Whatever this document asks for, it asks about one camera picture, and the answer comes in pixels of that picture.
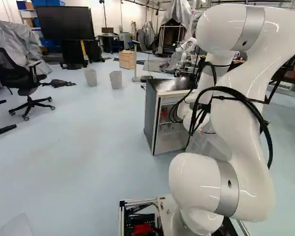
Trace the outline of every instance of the gray cover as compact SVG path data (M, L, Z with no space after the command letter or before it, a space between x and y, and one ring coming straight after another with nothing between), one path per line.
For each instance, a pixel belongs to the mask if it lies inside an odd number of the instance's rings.
M144 62L143 70L174 74L182 52L174 52L170 58L150 59Z
M191 35L192 37L196 38L196 29L197 29L197 24L198 24L198 21L199 21L199 18L200 16L202 16L202 13L201 11L198 11L195 13L193 19L192 19L192 25L191 25Z
M171 6L165 12L161 25L167 23L170 19L174 19L186 29L189 27L191 7L187 0L172 0Z
M140 48L143 52L150 48L151 44L154 42L155 32L151 21L145 22L143 26L138 29L138 41L140 43Z
M28 25L0 20L0 47L6 50L16 64L23 67L43 59L37 39ZM52 71L44 61L36 70L37 74L48 74Z

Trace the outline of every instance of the large screen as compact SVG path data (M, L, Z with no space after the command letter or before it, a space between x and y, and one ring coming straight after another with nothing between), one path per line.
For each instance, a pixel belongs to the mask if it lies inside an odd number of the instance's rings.
M45 39L93 40L92 17L88 7L36 7L41 31Z

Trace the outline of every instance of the white wall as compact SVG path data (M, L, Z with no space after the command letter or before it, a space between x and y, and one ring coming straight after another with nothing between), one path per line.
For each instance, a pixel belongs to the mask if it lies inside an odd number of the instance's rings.
M16 0L0 0L0 20L22 23Z
M104 23L103 4L98 0L64 0L66 6L88 6L92 11L92 19L95 35L101 34ZM145 22L144 6L124 1L122 7L123 31L131 31L131 21L137 23L139 28ZM114 32L119 33L121 25L120 0L105 1L107 27L113 27Z

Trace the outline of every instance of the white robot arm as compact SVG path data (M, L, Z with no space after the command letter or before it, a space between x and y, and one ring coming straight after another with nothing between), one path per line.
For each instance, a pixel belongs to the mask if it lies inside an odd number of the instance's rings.
M235 51L246 52L247 62L220 77L216 85L262 101L273 74L295 54L295 11L217 5L200 17L196 36L200 47L212 54L212 60L224 57L227 64ZM212 86L208 80L203 84L202 89ZM219 91L213 94L231 97ZM262 112L263 104L254 104ZM210 119L216 134L232 152L230 160L182 153L172 160L169 169L177 212L197 235L214 232L223 215L247 221L266 220L275 205L256 118L239 101L213 99Z
M186 42L184 42L179 48L176 48L176 52L182 52L180 63L183 64L187 58L187 54L191 53L195 50L197 45L197 40L193 37L189 38Z

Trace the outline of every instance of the blue box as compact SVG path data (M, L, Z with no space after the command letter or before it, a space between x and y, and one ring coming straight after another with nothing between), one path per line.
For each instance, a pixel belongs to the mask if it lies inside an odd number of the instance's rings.
M54 46L54 42L52 40L47 40L42 37L39 39L40 39L41 45L43 45L46 48Z
M47 6L47 0L31 0L33 3L34 7L37 6Z
M33 19L33 23L34 23L34 27L40 28L40 22L39 22L39 19L37 17L35 17Z
M16 1L19 10L26 10L25 1Z
M34 7L37 6L65 6L61 0L31 0Z

